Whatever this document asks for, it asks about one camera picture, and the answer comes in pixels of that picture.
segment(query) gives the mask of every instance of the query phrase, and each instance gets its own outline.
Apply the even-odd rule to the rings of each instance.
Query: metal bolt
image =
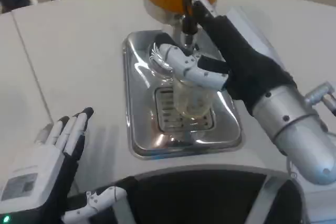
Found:
[[[323,173],[328,175],[330,173],[330,170],[329,169],[323,169]]]
[[[290,117],[289,117],[288,115],[284,115],[284,116],[282,117],[282,119],[283,119],[285,122],[288,122],[289,119],[290,119]]]

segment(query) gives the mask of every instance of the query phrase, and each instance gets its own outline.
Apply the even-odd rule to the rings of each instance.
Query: green light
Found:
[[[10,220],[11,220],[11,219],[10,219],[10,216],[7,215],[7,216],[4,218],[3,223],[9,223]]]

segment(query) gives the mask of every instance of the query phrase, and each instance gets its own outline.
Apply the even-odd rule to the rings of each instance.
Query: white table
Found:
[[[50,123],[13,16],[0,16],[0,186],[17,152]]]
[[[218,0],[220,14],[242,6],[265,33],[302,93],[335,79],[336,8],[301,0]],[[245,146],[232,153],[142,161],[128,150],[121,44],[137,30],[161,29],[143,0],[60,0],[14,11],[53,120],[92,106],[80,190],[156,169],[196,164],[285,171],[285,159],[238,102]],[[335,119],[318,110],[336,132]]]

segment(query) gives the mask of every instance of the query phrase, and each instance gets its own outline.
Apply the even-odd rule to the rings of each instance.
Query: robotic hand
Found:
[[[92,108],[48,124],[19,153],[0,188],[3,223],[60,223],[81,157]]]
[[[323,101],[335,114],[333,88],[325,83],[304,97],[273,47],[244,14],[232,9],[219,16],[208,0],[184,0],[184,5],[226,61],[226,88],[233,99],[244,102],[305,179],[320,185],[336,181],[336,147],[312,108]]]
[[[92,115],[93,109],[86,108],[48,124],[31,148],[16,156],[4,187],[0,187],[1,223],[91,223],[90,218],[92,223],[111,223],[107,222],[111,219],[135,223],[122,182],[119,187],[106,186],[67,198]],[[104,211],[116,202],[118,208],[106,214]],[[101,213],[103,222],[97,217]]]

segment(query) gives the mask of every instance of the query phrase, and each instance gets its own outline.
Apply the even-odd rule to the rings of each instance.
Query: metal tray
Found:
[[[187,120],[177,111],[165,114],[157,105],[158,90],[172,90],[172,80],[156,72],[149,62],[149,47],[160,32],[131,33],[123,45],[131,152],[139,158],[157,159],[237,150],[242,144],[241,128],[234,103],[226,91],[217,93],[209,114],[199,122]],[[204,33],[198,37],[202,51],[221,57]],[[164,124],[164,114],[183,123],[177,122],[177,127],[169,130]]]

